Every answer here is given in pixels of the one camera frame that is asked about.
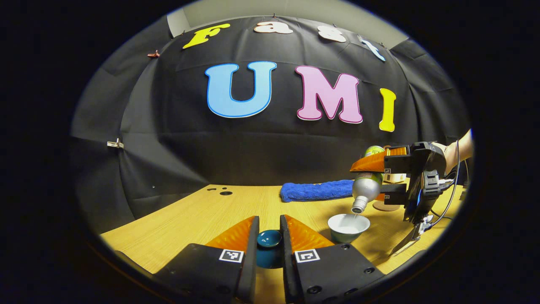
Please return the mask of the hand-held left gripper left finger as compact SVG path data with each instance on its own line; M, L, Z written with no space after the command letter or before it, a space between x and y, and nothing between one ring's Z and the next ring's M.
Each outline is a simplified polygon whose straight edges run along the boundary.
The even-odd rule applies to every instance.
M259 216L233 225L207 244L188 244L153 277L178 304L252 304Z

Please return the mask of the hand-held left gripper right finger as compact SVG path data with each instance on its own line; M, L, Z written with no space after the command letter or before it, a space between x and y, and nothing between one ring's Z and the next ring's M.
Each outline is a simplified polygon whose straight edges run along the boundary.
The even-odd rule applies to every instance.
M351 304L384 276L352 244L333 244L289 215L280 231L288 304Z

